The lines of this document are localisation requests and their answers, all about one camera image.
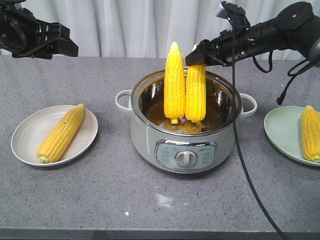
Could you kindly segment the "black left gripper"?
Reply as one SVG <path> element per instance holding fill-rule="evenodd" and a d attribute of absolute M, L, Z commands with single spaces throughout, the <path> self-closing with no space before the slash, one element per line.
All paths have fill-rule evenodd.
<path fill-rule="evenodd" d="M 0 7 L 0 48 L 11 52 L 14 58 L 49 60 L 53 55 L 77 57 L 79 53 L 69 28 L 39 20 L 21 6 Z"/>

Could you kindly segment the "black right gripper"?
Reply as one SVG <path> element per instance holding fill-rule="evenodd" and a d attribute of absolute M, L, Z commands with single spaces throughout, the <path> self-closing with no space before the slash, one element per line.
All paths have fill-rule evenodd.
<path fill-rule="evenodd" d="M 204 39 L 193 46 L 193 50 L 185 57 L 187 66 L 223 65 L 229 67 L 234 61 L 240 61 L 253 56 L 253 45 L 249 39 L 252 37 L 251 28 L 235 31 L 233 39 L 232 30 L 224 30 L 213 40 Z"/>

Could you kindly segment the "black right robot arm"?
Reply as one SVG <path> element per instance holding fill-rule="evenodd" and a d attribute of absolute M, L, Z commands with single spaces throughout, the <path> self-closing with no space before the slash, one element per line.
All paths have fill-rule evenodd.
<path fill-rule="evenodd" d="M 309 2 L 300 1 L 283 9 L 275 18 L 250 25 L 245 10 L 220 2 L 217 16 L 227 19 L 234 30 L 224 30 L 213 40 L 202 40 L 189 55 L 187 66 L 222 65 L 274 50 L 298 51 L 307 61 L 320 64 L 320 18 Z"/>

